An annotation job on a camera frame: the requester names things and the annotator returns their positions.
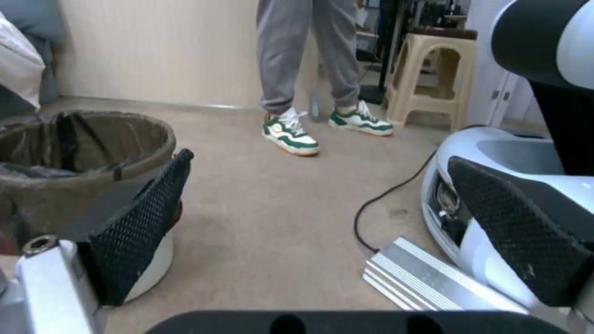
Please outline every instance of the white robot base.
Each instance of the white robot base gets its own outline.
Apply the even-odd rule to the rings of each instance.
[[[466,274],[519,304],[541,303],[497,253],[485,231],[465,210],[448,174],[458,156],[515,177],[544,182],[594,213],[594,178],[564,175],[551,140],[479,127],[452,134],[428,166],[421,190],[425,223],[439,246]]]

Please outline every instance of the trash can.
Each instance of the trash can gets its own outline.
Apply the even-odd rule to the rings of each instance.
[[[81,216],[114,182],[171,160],[175,135],[158,119],[60,113],[0,130],[0,253]]]

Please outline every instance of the shoelace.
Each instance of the shoelace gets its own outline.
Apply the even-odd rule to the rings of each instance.
[[[295,133],[296,136],[298,136],[305,133],[305,130],[303,129],[303,126],[301,125],[301,121],[299,121],[299,118],[306,115],[307,111],[287,113],[283,115],[281,118],[279,118],[279,122],[283,123],[286,127],[293,131],[293,133]]]
[[[369,108],[367,107],[367,104],[365,104],[365,102],[363,102],[363,101],[359,102],[358,109],[359,109],[359,113],[361,115],[369,118],[373,123],[378,121],[378,119],[371,114],[371,111],[369,111]]]

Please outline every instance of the shoe sole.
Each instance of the shoe sole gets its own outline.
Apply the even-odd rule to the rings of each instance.
[[[388,131],[373,130],[373,129],[370,129],[370,128],[360,128],[360,127],[356,127],[356,126],[350,125],[350,124],[338,125],[332,119],[329,119],[328,120],[328,125],[331,128],[357,131],[357,132],[360,132],[360,133],[366,133],[366,134],[370,134],[372,136],[377,136],[377,137],[389,137],[389,136],[392,136],[392,134],[394,133],[394,130],[393,129],[388,132]]]
[[[276,144],[276,146],[281,148],[283,151],[290,153],[292,155],[307,157],[307,156],[316,156],[316,155],[320,154],[319,148],[317,148],[317,149],[296,149],[294,147],[290,147],[284,141],[278,140],[278,139],[274,138],[273,136],[267,135],[266,133],[264,133],[263,130],[262,130],[262,136],[264,138],[272,141],[274,144]]]

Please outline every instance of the bolt hole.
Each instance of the bolt hole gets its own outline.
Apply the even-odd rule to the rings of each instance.
[[[31,249],[36,250],[42,248],[48,244],[49,240],[47,238],[39,238],[38,240],[33,241],[31,244]]]
[[[443,334],[441,326],[428,316],[412,316],[406,320],[408,334]]]
[[[296,316],[286,315],[276,318],[270,327],[270,334],[305,334],[305,324]]]

